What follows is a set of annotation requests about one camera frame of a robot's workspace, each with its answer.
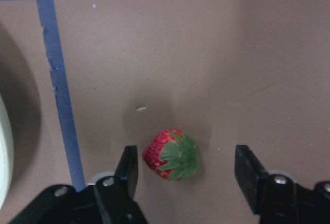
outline blue tape strip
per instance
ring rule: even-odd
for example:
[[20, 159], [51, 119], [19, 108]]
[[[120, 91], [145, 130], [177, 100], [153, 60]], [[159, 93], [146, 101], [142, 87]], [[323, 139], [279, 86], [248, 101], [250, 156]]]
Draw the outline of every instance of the blue tape strip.
[[76, 129], [74, 126], [67, 76], [65, 74], [61, 42], [57, 27], [54, 0], [37, 0], [47, 57], [51, 65], [51, 78], [55, 90], [64, 147], [73, 186], [85, 188]]

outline horizontal blue tape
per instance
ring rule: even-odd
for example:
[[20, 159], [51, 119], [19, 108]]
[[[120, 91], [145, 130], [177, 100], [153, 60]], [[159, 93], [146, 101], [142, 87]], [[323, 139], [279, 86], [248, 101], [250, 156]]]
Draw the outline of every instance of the horizontal blue tape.
[[83, 167], [74, 125], [67, 76], [65, 74], [61, 42], [57, 27], [54, 0], [37, 0], [47, 57], [51, 66], [51, 79], [55, 91], [58, 117], [71, 180], [76, 190], [85, 188]]

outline vertical blue tape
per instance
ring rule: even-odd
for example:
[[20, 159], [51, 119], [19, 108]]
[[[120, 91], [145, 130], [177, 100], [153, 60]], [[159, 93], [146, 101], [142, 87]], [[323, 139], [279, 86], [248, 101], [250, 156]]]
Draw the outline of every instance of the vertical blue tape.
[[58, 117], [73, 186], [77, 191], [85, 188], [76, 129], [73, 120], [67, 76], [57, 27], [54, 0], [37, 0], [51, 78], [55, 91]]

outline toy strawberry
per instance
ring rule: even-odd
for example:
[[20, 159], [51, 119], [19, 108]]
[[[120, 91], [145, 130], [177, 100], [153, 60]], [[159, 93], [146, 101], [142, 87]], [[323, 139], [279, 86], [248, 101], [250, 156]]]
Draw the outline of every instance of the toy strawberry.
[[168, 180], [183, 181], [199, 168], [195, 142], [178, 130], [159, 133], [142, 157], [151, 170]]

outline brown surface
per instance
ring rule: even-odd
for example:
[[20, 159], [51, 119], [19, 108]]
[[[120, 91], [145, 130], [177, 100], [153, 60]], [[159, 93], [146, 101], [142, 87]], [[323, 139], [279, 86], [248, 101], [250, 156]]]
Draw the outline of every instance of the brown surface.
[[0, 2], [0, 94], [14, 138], [7, 223], [45, 187], [71, 183], [36, 1]]
[[306, 187], [330, 178], [329, 0], [55, 3], [87, 179], [163, 129], [198, 144], [201, 170], [183, 183], [140, 160], [150, 223], [257, 223], [236, 144]]

